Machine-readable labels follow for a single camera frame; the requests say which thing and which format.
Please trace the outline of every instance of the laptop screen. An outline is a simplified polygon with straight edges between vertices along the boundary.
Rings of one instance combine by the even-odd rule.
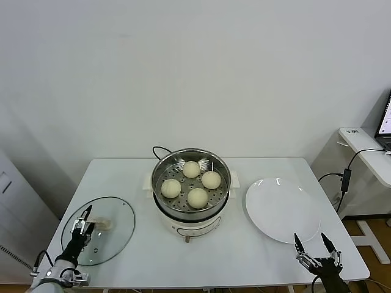
[[[380,124],[378,134],[391,134],[391,97],[386,107],[383,121]]]

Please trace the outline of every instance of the robotic arm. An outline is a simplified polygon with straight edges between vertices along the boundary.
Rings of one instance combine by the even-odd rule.
[[[308,253],[305,253],[304,247],[295,233],[294,246],[298,252],[296,259],[310,273],[320,278],[327,293],[348,293],[350,292],[349,287],[340,277],[340,272],[342,271],[342,252],[335,249],[334,244],[326,235],[321,233],[321,236],[324,246],[326,246],[330,253],[330,257],[313,258]]]
[[[76,268],[78,266],[78,257],[82,249],[91,241],[91,234],[95,228],[94,223],[87,225],[86,222],[91,209],[92,205],[75,220],[71,230],[71,241],[64,252],[56,258],[54,265],[49,270],[45,273],[37,272],[39,258],[37,259],[36,265],[30,274],[34,277],[34,280],[28,292],[61,293],[64,291],[62,288],[89,285],[89,274],[82,273]]]

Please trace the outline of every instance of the stainless steel steamer basket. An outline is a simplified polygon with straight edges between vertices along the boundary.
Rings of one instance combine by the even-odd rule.
[[[196,178],[187,178],[182,174],[187,161],[200,164],[201,174]],[[217,189],[207,189],[201,183],[202,175],[215,171],[221,176],[221,185]],[[165,198],[161,193],[164,180],[176,179],[181,184],[181,193],[176,198]],[[152,189],[159,209],[168,217],[185,223],[197,223],[208,220],[218,214],[228,200],[231,186],[231,173],[225,162],[217,155],[198,148],[185,148],[174,151],[162,158],[152,172]],[[208,203],[202,209],[194,209],[188,204],[188,193],[194,188],[203,188],[208,193]]]

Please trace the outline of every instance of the laptop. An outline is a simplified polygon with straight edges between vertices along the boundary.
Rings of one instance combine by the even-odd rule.
[[[380,125],[376,131],[375,139],[386,151],[391,151],[391,92]]]

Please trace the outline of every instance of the white cabinet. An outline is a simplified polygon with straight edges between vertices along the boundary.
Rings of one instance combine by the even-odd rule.
[[[0,151],[0,283],[29,284],[59,220]]]

